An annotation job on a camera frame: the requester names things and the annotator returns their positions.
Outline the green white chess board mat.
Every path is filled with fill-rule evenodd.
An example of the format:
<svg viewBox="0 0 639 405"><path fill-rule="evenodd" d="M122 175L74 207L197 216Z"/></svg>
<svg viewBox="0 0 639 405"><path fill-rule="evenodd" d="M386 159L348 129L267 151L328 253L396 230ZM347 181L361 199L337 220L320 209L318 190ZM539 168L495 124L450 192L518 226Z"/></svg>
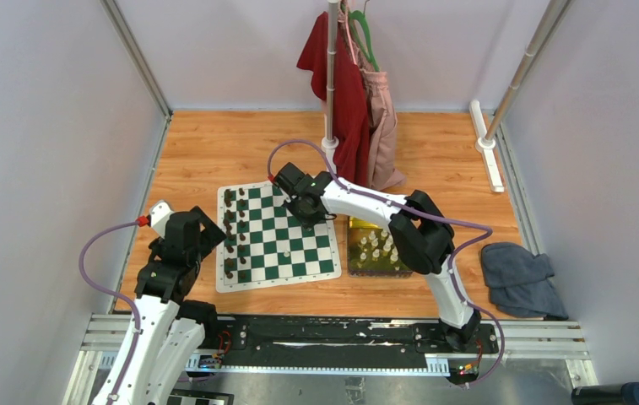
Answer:
<svg viewBox="0 0 639 405"><path fill-rule="evenodd" d="M226 239L216 249L217 292L319 282L342 275L333 222L303 228L276 192L270 181L218 189L218 221ZM284 257L286 250L290 257Z"/></svg>

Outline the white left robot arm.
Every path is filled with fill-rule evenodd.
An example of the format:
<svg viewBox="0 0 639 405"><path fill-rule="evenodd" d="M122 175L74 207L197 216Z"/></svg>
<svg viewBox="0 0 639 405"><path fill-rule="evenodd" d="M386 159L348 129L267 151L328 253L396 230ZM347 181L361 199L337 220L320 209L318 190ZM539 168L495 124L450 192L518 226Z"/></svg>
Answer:
<svg viewBox="0 0 639 405"><path fill-rule="evenodd" d="M94 404L166 404L192 352L219 340L215 307L187 296L203 259L225 240L222 229L200 207L176 212L164 200L130 225L157 236L134 299L113 293L130 305L131 317Z"/></svg>

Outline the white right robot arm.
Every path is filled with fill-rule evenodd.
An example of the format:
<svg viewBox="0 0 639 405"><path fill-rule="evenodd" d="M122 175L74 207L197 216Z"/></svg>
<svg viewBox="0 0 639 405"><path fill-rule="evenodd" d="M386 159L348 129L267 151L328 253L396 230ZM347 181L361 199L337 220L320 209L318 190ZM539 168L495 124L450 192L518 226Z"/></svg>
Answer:
<svg viewBox="0 0 639 405"><path fill-rule="evenodd" d="M292 163L268 178L286 196L284 207L305 227L346 215L388 232L399 261L427 282L446 346L461 353L475 344L481 315L452 262L452 222L425 192L416 190L408 196L377 192L328 171L309 175Z"/></svg>

